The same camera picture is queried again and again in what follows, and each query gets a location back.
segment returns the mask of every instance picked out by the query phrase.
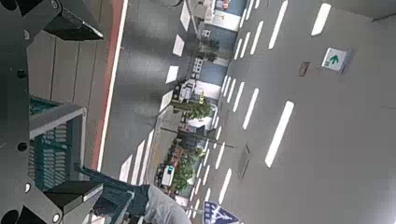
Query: exit sign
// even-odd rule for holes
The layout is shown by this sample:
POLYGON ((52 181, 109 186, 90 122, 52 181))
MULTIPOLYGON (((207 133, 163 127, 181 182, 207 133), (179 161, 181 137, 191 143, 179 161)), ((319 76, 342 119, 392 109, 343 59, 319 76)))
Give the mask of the exit sign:
POLYGON ((328 48, 323 59, 322 67, 339 72, 344 67, 347 54, 347 51, 328 48))

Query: white ceiling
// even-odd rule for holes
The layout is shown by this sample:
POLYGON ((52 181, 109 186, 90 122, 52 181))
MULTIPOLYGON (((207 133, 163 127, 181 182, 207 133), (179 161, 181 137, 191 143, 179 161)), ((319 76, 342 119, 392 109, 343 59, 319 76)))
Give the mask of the white ceiling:
MULTIPOLYGON (((310 36, 321 1, 289 2, 274 49, 268 42, 281 1, 253 9, 238 38, 255 35, 264 20, 256 53, 252 38, 243 59, 228 75, 235 87, 245 81, 238 110, 221 96, 220 142, 226 148, 218 170, 197 198, 217 202, 227 170, 233 168, 223 206, 246 224, 393 224, 396 220, 396 18, 370 18, 332 8, 321 35, 310 36), (353 60, 342 76, 320 68, 327 47, 351 49, 353 60), (302 62, 311 62, 298 77, 302 62), (245 113, 255 88, 258 102, 247 130, 245 113), (295 103, 273 167, 264 158, 287 100, 295 103), (236 175, 240 150, 253 158, 244 180, 236 175)), ((219 147, 211 150, 212 166, 219 147)), ((200 215, 194 223, 202 223, 200 215)))

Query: red stripe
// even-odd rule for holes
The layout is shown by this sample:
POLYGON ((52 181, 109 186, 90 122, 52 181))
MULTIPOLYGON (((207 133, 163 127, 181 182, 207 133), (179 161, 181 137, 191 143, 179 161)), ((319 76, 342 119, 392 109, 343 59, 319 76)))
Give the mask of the red stripe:
POLYGON ((103 109, 96 126, 96 136, 93 146, 93 153, 91 157, 91 168, 94 170, 97 169, 99 162, 100 144, 102 141, 102 133, 105 125, 105 116, 107 109, 108 91, 110 88, 111 72, 113 70, 117 42, 120 31, 122 5, 123 5, 123 0, 113 0, 113 25, 111 28, 110 40, 107 43, 109 47, 108 47, 107 65, 105 70, 105 93, 103 97, 103 109))

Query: blue sign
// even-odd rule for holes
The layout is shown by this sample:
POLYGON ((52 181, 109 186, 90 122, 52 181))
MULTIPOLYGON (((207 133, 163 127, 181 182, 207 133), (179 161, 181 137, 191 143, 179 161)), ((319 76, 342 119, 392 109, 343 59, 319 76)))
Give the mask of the blue sign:
POLYGON ((204 224, 239 223, 239 218, 212 202, 204 202, 204 224))

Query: white shirt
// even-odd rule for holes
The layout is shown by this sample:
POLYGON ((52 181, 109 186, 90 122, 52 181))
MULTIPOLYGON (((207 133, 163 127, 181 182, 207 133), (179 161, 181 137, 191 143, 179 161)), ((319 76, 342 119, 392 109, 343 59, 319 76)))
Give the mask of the white shirt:
POLYGON ((152 185, 148 189, 145 220, 152 224, 191 224, 177 202, 152 185))

